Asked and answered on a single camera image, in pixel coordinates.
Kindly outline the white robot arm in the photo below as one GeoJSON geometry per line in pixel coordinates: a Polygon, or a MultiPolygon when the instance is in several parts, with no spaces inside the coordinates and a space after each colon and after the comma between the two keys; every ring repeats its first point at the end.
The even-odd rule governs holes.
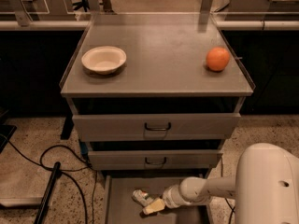
{"type": "Polygon", "coordinates": [[[235,200],[235,224],[299,224],[299,158],[272,144],[254,144],[241,154],[236,175],[187,177],[143,213],[204,205],[212,197],[235,200]]]}

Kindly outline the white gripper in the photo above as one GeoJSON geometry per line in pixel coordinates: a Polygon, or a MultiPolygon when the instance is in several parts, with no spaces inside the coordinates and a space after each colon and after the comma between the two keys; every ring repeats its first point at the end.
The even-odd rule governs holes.
{"type": "Polygon", "coordinates": [[[168,208],[174,209],[181,206],[188,205],[189,203],[183,199],[179,193],[179,184],[168,187],[163,195],[162,199],[157,198],[152,203],[143,208],[142,212],[144,215],[151,215],[168,208]]]}

